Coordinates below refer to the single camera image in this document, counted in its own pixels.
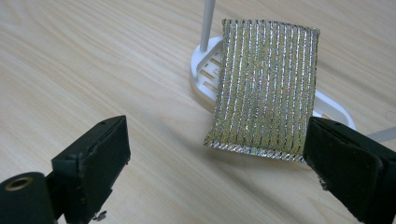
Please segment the wooden table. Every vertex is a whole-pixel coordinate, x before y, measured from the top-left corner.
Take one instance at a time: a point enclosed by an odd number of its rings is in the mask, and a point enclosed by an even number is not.
[[[212,113],[189,80],[203,8],[2,0],[0,180],[47,175],[94,124],[126,115],[132,159],[101,223],[357,223],[304,164],[203,147]],[[395,1],[218,0],[211,36],[224,18],[320,28],[317,89],[361,133],[396,125]]]

